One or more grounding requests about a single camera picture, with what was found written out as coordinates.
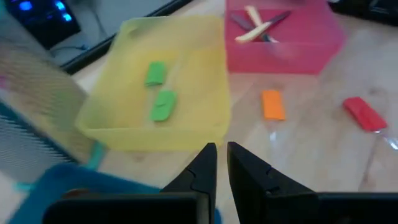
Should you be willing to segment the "black electronics box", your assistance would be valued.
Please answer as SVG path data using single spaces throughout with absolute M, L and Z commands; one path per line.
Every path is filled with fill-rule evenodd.
M 81 31 L 65 0 L 3 0 L 5 7 L 46 50 Z

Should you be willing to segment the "yellow plastic bin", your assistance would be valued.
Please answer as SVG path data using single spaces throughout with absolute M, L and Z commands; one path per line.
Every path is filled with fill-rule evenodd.
M 78 114 L 78 129 L 121 151 L 194 151 L 222 143 L 230 120 L 223 34 L 223 20 L 215 16 L 123 22 Z M 145 86 L 155 61 L 166 64 L 165 81 Z M 152 121 L 160 90 L 176 92 L 176 104 L 167 120 Z

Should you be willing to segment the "pink plastic bin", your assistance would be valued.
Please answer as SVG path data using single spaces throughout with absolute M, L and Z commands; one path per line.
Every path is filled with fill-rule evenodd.
M 263 22 L 290 11 L 265 33 L 278 43 L 260 37 L 235 41 L 247 31 L 230 19 L 241 16 L 253 25 L 245 6 L 254 6 Z M 224 43 L 231 73 L 318 74 L 340 50 L 345 35 L 327 0 L 225 0 Z

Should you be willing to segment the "orange spatula clear handle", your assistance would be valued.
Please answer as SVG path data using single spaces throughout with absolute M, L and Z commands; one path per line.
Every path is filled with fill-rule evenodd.
M 262 111 L 269 132 L 269 140 L 275 143 L 277 139 L 277 123 L 285 120 L 285 108 L 280 91 L 262 91 Z

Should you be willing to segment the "blue plastic bin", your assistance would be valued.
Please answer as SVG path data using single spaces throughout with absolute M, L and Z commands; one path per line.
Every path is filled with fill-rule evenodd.
M 162 189 L 70 164 L 36 183 L 7 224 L 199 224 L 199 196 Z M 216 208 L 215 224 L 222 224 Z

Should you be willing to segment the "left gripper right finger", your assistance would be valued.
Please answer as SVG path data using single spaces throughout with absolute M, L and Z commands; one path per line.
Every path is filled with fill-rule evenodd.
M 314 191 L 236 142 L 229 142 L 228 175 L 240 224 L 319 224 Z

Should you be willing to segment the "red spatula clear handle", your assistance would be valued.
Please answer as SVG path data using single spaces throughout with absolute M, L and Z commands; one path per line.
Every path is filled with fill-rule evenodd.
M 363 130 L 379 134 L 393 150 L 398 151 L 398 139 L 389 137 L 386 133 L 387 122 L 361 97 L 355 96 L 345 99 L 343 107 Z

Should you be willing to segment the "green spatula clear handle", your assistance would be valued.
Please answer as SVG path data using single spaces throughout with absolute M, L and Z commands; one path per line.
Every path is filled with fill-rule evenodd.
M 176 104 L 177 94 L 172 90 L 160 90 L 150 111 L 152 121 L 165 121 L 169 118 Z
M 162 85 L 165 81 L 166 73 L 167 67 L 164 62 L 151 62 L 146 73 L 145 86 Z

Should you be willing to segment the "cream handle knife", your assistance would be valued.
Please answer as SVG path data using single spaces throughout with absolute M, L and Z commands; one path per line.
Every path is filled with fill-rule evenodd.
M 272 25 L 285 19 L 287 16 L 290 15 L 290 13 L 291 13 L 290 11 L 285 11 L 283 13 L 276 15 L 267 22 L 263 22 L 260 26 L 258 27 L 255 26 L 252 30 L 247 31 L 245 34 L 236 37 L 235 41 L 239 43 L 246 43 L 254 40 L 255 38 L 259 37 L 261 34 L 265 33 L 265 31 L 268 28 L 270 28 Z
M 240 28 L 243 28 L 246 31 L 250 31 L 250 30 L 252 30 L 254 28 L 254 26 L 251 23 L 249 23 L 247 20 L 243 19 L 239 15 L 232 14 L 232 15 L 230 15 L 230 19 L 232 21 L 234 21 L 235 23 L 237 23 L 237 25 L 240 26 Z M 271 42 L 271 38 L 265 33 L 261 34 L 260 38 L 264 42 Z
M 258 10 L 254 6 L 245 6 L 244 8 L 245 8 L 248 16 L 251 18 L 252 22 L 254 23 L 254 25 L 256 27 L 260 26 L 262 24 L 262 19 L 261 19 L 261 16 L 260 16 Z M 270 35 L 268 35 L 266 33 L 263 33 L 261 35 L 261 38 L 265 42 L 278 43 L 278 41 L 276 39 L 274 39 L 273 37 L 271 37 Z

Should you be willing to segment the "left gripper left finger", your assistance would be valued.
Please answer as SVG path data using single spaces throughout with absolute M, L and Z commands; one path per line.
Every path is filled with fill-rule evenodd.
M 194 160 L 162 190 L 162 193 L 190 192 L 207 196 L 208 224 L 216 221 L 216 186 L 217 186 L 217 148 L 215 143 L 208 143 Z

